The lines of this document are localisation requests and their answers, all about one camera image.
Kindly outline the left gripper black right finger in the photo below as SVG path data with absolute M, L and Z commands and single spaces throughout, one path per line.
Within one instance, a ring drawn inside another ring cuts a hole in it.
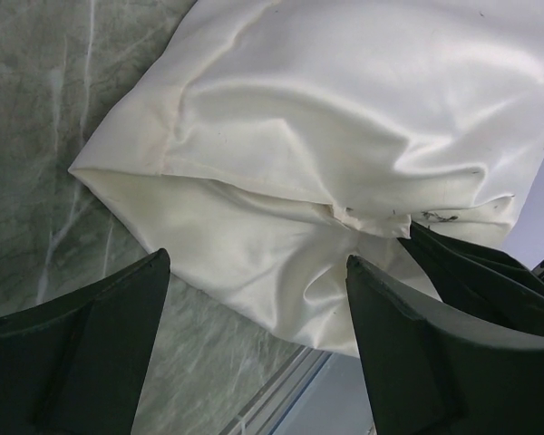
M 544 337 L 466 314 L 347 260 L 346 291 L 380 434 L 544 434 Z

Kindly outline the cream pillowcase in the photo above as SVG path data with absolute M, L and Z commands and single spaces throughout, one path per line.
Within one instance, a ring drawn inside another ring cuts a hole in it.
M 427 295 L 412 223 L 487 247 L 544 159 L 544 1 L 199 1 L 70 172 L 172 273 L 355 356 L 346 261 Z

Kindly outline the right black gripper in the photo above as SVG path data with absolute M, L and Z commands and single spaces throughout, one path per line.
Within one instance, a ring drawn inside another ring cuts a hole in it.
M 544 349 L 544 281 L 507 254 L 413 223 L 398 241 L 423 270 L 465 342 Z

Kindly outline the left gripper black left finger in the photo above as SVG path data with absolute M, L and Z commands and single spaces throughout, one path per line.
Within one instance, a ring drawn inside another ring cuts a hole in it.
M 0 434 L 128 434 L 170 281 L 160 249 L 0 317 Z

